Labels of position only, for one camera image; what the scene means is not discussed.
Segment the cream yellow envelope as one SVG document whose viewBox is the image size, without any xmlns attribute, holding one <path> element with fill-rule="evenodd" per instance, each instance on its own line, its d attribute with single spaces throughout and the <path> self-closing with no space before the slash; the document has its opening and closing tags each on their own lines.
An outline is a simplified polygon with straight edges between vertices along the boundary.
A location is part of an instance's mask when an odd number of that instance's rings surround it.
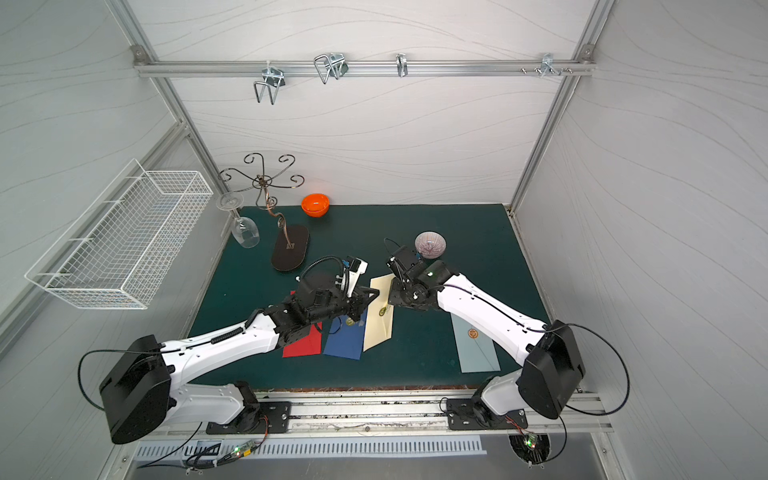
<svg viewBox="0 0 768 480">
<path fill-rule="evenodd" d="M 363 351 L 389 340 L 392 336 L 394 307 L 389 303 L 389 293 L 394 279 L 395 275 L 389 274 L 370 281 L 370 287 L 378 290 L 379 295 L 369 304 L 366 311 Z"/>
</svg>

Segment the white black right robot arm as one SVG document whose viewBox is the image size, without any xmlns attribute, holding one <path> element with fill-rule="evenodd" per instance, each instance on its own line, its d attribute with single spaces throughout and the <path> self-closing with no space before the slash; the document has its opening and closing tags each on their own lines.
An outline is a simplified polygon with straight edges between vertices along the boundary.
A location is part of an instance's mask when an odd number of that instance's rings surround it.
<svg viewBox="0 0 768 480">
<path fill-rule="evenodd" d="M 468 322 L 512 357 L 520 369 L 496 376 L 476 393 L 480 411 L 503 416 L 529 407 L 556 420 L 585 376 L 575 336 L 561 321 L 531 318 L 492 297 L 441 260 L 425 262 L 408 247 L 387 260 L 394 274 L 389 303 L 441 309 Z"/>
</svg>

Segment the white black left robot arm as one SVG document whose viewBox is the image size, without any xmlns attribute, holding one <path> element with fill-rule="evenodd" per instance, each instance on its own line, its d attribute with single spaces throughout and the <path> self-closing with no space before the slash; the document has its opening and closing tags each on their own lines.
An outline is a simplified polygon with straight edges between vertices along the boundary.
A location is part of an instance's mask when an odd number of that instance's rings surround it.
<svg viewBox="0 0 768 480">
<path fill-rule="evenodd" d="M 282 302 L 230 327 L 166 343 L 153 335 L 137 339 L 99 387 L 112 442 L 128 444 L 174 423 L 253 430 L 261 407 L 247 382 L 210 386 L 197 378 L 295 343 L 317 323 L 340 316 L 357 321 L 379 294 L 356 283 L 344 289 L 330 275 L 314 273 Z"/>
</svg>

